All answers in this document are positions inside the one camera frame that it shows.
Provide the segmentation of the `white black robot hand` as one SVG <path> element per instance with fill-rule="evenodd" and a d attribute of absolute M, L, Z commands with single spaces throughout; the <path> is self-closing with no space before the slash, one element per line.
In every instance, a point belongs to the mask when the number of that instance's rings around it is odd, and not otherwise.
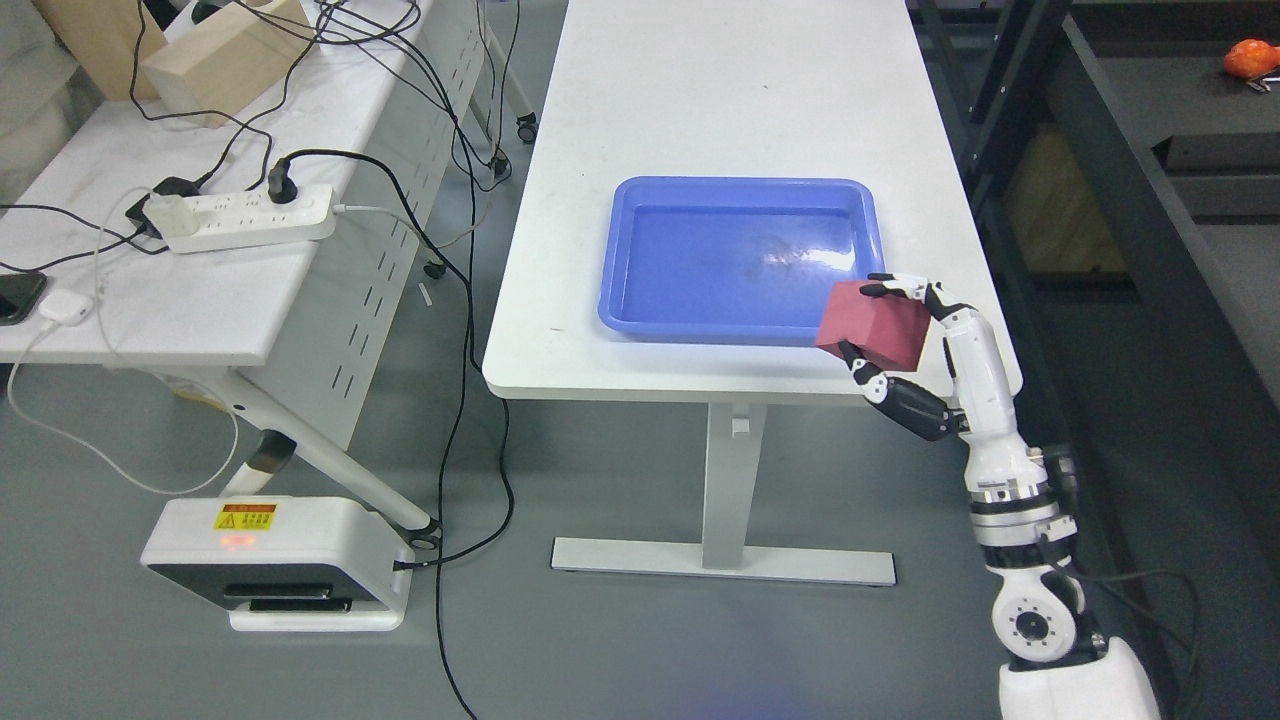
<path fill-rule="evenodd" d="M 1047 473 L 1030 459 L 1018 430 L 1012 393 L 991 324 L 941 283 L 919 275 L 870 273 L 859 291 L 870 299 L 896 296 L 922 304 L 943 329 L 943 354 L 954 380 L 950 406 L 928 389 L 890 377 L 849 340 L 837 343 L 870 405 L 923 439 L 952 432 L 969 447 L 964 480 L 982 503 L 1028 501 L 1047 495 Z"/>

